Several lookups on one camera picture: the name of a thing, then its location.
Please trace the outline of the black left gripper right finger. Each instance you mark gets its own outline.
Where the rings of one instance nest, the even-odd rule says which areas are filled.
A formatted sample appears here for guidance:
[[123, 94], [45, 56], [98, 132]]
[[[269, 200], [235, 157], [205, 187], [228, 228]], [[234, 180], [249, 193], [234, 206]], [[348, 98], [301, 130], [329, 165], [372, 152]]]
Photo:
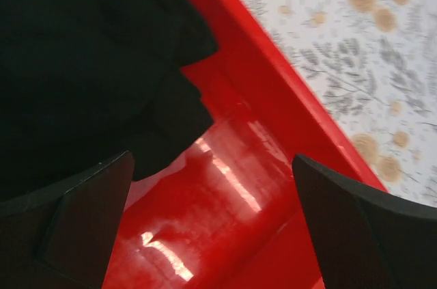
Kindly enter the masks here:
[[325, 288], [436, 288], [436, 209], [297, 154], [292, 171]]

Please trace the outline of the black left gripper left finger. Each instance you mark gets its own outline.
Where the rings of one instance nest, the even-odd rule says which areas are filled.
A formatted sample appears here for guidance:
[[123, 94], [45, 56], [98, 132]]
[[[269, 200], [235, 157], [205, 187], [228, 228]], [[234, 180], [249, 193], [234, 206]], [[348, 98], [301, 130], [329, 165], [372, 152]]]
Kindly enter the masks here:
[[101, 288], [132, 181], [123, 152], [1, 202], [2, 288]]

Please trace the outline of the black t-shirt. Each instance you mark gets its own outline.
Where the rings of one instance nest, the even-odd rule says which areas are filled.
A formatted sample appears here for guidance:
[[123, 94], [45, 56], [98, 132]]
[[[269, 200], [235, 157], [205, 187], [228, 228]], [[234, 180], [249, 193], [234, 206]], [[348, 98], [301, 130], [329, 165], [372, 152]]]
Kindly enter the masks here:
[[122, 151], [168, 167], [213, 123], [182, 69], [218, 49], [188, 0], [1, 0], [1, 199]]

